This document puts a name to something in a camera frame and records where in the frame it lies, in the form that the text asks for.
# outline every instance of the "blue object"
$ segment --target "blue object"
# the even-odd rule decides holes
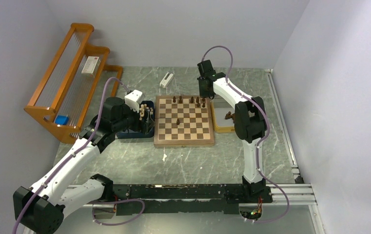
[[[57,116],[55,119],[55,123],[60,125],[67,125],[68,121],[69,121],[68,116]]]
[[[152,102],[152,101],[142,101],[141,104],[147,104],[147,106],[149,108],[153,108],[154,109],[154,113],[151,115],[151,119],[153,121],[155,121],[155,106],[154,106],[154,102]],[[123,131],[123,132],[117,133],[116,135],[117,135],[117,138],[118,139],[150,138],[150,137],[153,137],[154,136],[154,129],[155,129],[155,127],[153,127],[148,134],[143,134],[143,133],[135,132],[133,130],[129,130],[129,131]]]

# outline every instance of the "gray wall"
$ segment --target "gray wall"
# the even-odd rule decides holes
[[[95,27],[93,43],[124,66],[196,66],[211,46],[236,67],[272,68],[309,0],[47,0],[63,29]],[[228,66],[226,51],[208,58]]]
[[[25,113],[65,36],[42,0],[0,0],[0,233],[14,225],[12,194],[52,166],[58,141]]]
[[[311,0],[274,80],[327,233],[371,233],[371,1]]]

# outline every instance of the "cable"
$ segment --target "cable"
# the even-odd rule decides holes
[[[104,90],[102,91],[102,98],[101,98],[101,102],[100,102],[100,105],[99,105],[99,111],[98,111],[98,118],[97,119],[101,119],[102,107],[104,106],[104,101],[105,101],[105,92],[107,90],[107,87],[108,87],[109,83],[112,80],[118,81],[118,83],[120,83],[126,90],[129,90],[117,77],[111,77],[111,78],[109,78],[107,80],[107,82],[105,83]],[[47,186],[47,184],[54,178],[54,176],[56,176],[56,174],[65,166],[65,164],[67,164],[74,157],[74,155],[78,154],[81,150],[83,150],[91,142],[91,140],[94,137],[96,131],[98,130],[99,122],[100,121],[97,121],[96,122],[94,131],[92,132],[92,134],[88,138],[88,140],[84,143],[84,145],[82,145],[81,147],[79,147],[72,154],[70,154],[65,160],[63,160],[58,165],[58,167],[55,168],[55,170],[48,176],[48,178],[45,180],[45,182],[43,182],[43,184],[41,184],[41,186],[35,191],[35,193],[31,196],[31,198],[29,198],[28,202],[26,202],[26,204],[23,207],[22,211],[19,213],[17,220],[15,221],[14,228],[12,230],[12,234],[16,234],[17,233],[17,229],[18,229],[19,223],[22,220],[23,215],[25,214],[26,210],[29,208],[29,206],[31,205],[32,201],[35,199],[35,197]]]
[[[203,58],[201,59],[201,62],[204,61],[204,58],[205,56],[208,54],[208,52],[210,52],[212,49],[214,48],[223,48],[225,49],[226,51],[228,51],[228,53],[230,54],[230,67],[228,68],[227,70],[227,74],[225,75],[225,81],[227,83],[227,85],[234,91],[236,92],[239,96],[242,96],[244,99],[248,100],[249,102],[251,102],[261,113],[261,115],[264,117],[265,121],[266,121],[266,127],[267,127],[267,131],[266,131],[266,134],[264,135],[264,137],[262,137],[256,144],[256,151],[255,151],[255,158],[256,158],[256,167],[257,167],[257,170],[260,174],[261,177],[263,177],[267,182],[273,184],[276,188],[278,188],[281,193],[284,195],[284,197],[286,198],[286,202],[287,202],[287,206],[286,206],[286,210],[279,216],[275,217],[275,218],[272,218],[272,219],[269,219],[269,220],[264,220],[264,221],[255,221],[256,223],[269,223],[269,222],[273,222],[273,221],[276,221],[282,217],[284,217],[288,212],[289,212],[289,208],[290,208],[290,201],[289,201],[289,198],[287,197],[287,194],[283,191],[283,189],[278,186],[276,183],[274,183],[273,181],[269,180],[264,174],[263,172],[261,172],[260,170],[260,160],[259,160],[259,145],[260,143],[262,143],[264,140],[266,140],[269,135],[270,135],[270,121],[269,119],[267,118],[266,116],[266,113],[263,111],[263,109],[260,108],[260,106],[254,102],[251,98],[247,97],[246,95],[243,95],[242,93],[240,93],[235,87],[233,87],[229,82],[228,82],[228,75],[230,74],[230,71],[231,71],[231,68],[233,67],[233,54],[231,53],[230,49],[228,49],[227,47],[225,46],[222,46],[222,45],[216,45],[216,46],[213,46],[211,47],[210,49],[208,49],[206,51],[206,53],[203,55]]]
[[[95,219],[94,211],[96,209],[93,209],[93,211],[92,211],[93,222],[95,222],[99,225],[104,225],[104,226],[119,226],[119,225],[123,225],[123,224],[129,223],[131,221],[134,221],[134,220],[138,219],[140,217],[140,215],[144,212],[144,209],[146,208],[146,205],[145,205],[143,200],[134,198],[134,199],[121,200],[121,201],[94,202],[93,204],[120,204],[120,203],[132,202],[132,201],[140,202],[143,205],[143,207],[141,208],[140,213],[138,213],[134,218],[129,219],[129,220],[124,221],[124,222],[121,222],[121,223],[103,223],[103,222],[100,222],[100,221]]]

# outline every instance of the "chessboard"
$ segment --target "chessboard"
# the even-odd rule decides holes
[[[196,103],[198,95],[181,95],[182,101],[179,101],[180,96],[175,96],[175,102],[173,97],[156,97],[154,145],[156,147],[214,145],[210,99],[205,98],[203,101],[199,97],[198,105]]]

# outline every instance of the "chessboard frame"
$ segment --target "chessboard frame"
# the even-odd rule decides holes
[[[155,134],[154,134],[154,146],[155,147],[186,147],[186,146],[213,146],[215,144],[214,139],[214,127],[213,127],[213,116],[210,108],[210,99],[205,99],[205,109],[207,109],[208,114],[208,128],[210,133],[210,139],[184,139],[184,140],[159,140],[158,139],[158,130],[159,123],[161,120],[166,118],[160,118],[160,100],[161,99],[172,99],[175,96],[177,99],[179,95],[163,95],[157,96],[155,98]],[[198,97],[198,95],[181,95],[183,100],[190,99],[191,97]]]

